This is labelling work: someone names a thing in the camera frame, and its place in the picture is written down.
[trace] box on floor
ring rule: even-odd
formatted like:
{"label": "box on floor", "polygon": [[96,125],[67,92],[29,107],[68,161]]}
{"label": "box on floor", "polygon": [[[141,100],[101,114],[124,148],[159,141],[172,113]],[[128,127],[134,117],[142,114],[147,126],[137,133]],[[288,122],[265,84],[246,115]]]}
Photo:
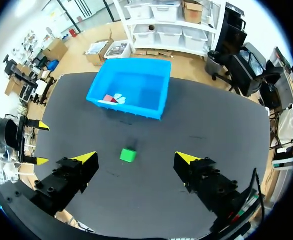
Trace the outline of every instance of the box on floor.
{"label": "box on floor", "polygon": [[107,42],[107,44],[104,46],[104,48],[102,48],[102,50],[99,53],[90,55],[86,55],[86,53],[84,53],[87,61],[93,64],[94,66],[102,66],[105,63],[105,54],[107,53],[111,45],[114,43],[114,40],[112,39],[112,34],[110,34],[109,39],[100,40],[95,43],[97,44],[101,42]]}
{"label": "box on floor", "polygon": [[50,61],[61,61],[68,50],[68,47],[61,39],[55,38],[53,42],[43,50],[43,55]]}
{"label": "box on floor", "polygon": [[21,90],[23,89],[24,82],[18,80],[15,76],[9,78],[9,82],[6,86],[5,95],[10,96],[11,93],[16,93],[20,95]]}

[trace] office chair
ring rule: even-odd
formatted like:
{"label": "office chair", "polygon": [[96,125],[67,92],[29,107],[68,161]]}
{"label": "office chair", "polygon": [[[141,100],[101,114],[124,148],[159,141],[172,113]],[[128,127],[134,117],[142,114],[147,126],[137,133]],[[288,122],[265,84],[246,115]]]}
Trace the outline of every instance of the office chair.
{"label": "office chair", "polygon": [[252,52],[246,48],[243,48],[241,51],[238,54],[223,55],[219,60],[219,63],[226,66],[228,70],[225,75],[230,76],[231,79],[217,73],[212,75],[212,79],[214,81],[217,78],[221,79],[231,85],[229,92],[234,89],[238,95],[242,93],[244,97],[248,98],[260,90],[262,82],[266,78],[281,75],[284,70],[282,67],[268,67],[265,70]]}
{"label": "office chair", "polygon": [[274,137],[270,149],[277,152],[287,152],[293,148],[293,104],[286,109],[275,111],[270,115],[270,121],[275,121],[271,134]]}

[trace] cardboard box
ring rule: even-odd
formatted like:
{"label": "cardboard box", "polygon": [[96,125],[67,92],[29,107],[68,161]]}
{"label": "cardboard box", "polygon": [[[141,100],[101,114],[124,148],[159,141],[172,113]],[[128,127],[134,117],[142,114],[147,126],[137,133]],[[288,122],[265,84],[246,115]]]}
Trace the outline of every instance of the cardboard box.
{"label": "cardboard box", "polygon": [[203,6],[197,1],[184,0],[183,12],[185,21],[188,23],[200,24],[202,21]]}
{"label": "cardboard box", "polygon": [[16,66],[16,68],[19,69],[21,73],[25,74],[26,76],[29,76],[32,72],[32,70],[28,66],[22,65],[20,63]]}
{"label": "cardboard box", "polygon": [[46,49],[43,50],[43,54],[50,61],[61,61],[68,50],[69,49],[61,39],[55,38],[53,42]]}
{"label": "cardboard box", "polygon": [[42,70],[40,72],[40,74],[38,75],[38,79],[46,80],[46,79],[48,79],[48,77],[50,76],[50,74],[51,74],[51,71],[50,70],[46,70],[46,71]]}
{"label": "cardboard box", "polygon": [[20,81],[15,76],[12,76],[9,79],[4,93],[7,96],[10,96],[11,93],[16,93],[19,96],[24,85],[23,81]]}
{"label": "cardboard box", "polygon": [[106,42],[106,41],[108,41],[108,43],[99,53],[91,54],[91,55],[86,55],[86,53],[84,53],[89,63],[92,63],[94,66],[102,66],[105,63],[106,61],[105,54],[107,53],[111,45],[114,43],[114,40],[112,39],[112,34],[110,34],[109,39],[104,39],[104,40],[95,42],[95,43],[100,43],[100,42]]}
{"label": "cardboard box", "polygon": [[147,51],[148,51],[148,50],[146,50],[146,49],[137,49],[137,50],[135,51],[135,54],[136,54],[136,55],[143,55],[143,56],[146,56],[146,55],[147,55]]}
{"label": "cardboard box", "polygon": [[150,49],[150,50],[147,50],[146,54],[147,55],[152,55],[152,56],[158,56],[159,55],[159,50]]}

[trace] black chair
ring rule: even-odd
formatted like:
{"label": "black chair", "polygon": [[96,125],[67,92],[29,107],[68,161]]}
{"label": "black chair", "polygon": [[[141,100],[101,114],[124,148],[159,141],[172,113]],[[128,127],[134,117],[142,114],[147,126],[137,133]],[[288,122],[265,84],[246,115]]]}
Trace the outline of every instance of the black chair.
{"label": "black chair", "polygon": [[[246,48],[241,51],[246,51],[248,56],[247,59],[242,56],[241,52],[238,54],[223,55],[219,59],[219,64],[226,66],[228,70],[225,75],[230,76],[231,79],[217,73],[213,74],[212,79],[214,81],[216,81],[217,78],[221,79],[231,85],[229,92],[234,89],[238,95],[242,93],[243,96],[248,98],[260,90],[262,82],[267,78],[280,75],[284,70],[282,67],[268,67],[268,69],[265,70],[252,52],[248,51]],[[257,70],[251,67],[252,64],[259,66],[259,72],[261,74],[256,73]]]}

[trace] black mat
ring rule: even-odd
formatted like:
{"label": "black mat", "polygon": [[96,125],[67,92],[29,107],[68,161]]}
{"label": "black mat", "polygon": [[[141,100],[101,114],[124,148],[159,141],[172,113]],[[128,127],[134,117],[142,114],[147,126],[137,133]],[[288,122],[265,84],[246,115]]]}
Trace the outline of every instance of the black mat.
{"label": "black mat", "polygon": [[[99,108],[86,100],[96,73],[63,76],[50,98],[36,156],[41,180],[63,157],[97,151],[100,170],[66,208],[98,234],[125,238],[200,238],[216,216],[187,193],[173,169],[176,151],[209,157],[245,190],[256,167],[264,177],[270,123],[260,105],[197,82],[171,78],[162,120]],[[133,163],[121,150],[137,144]]]}

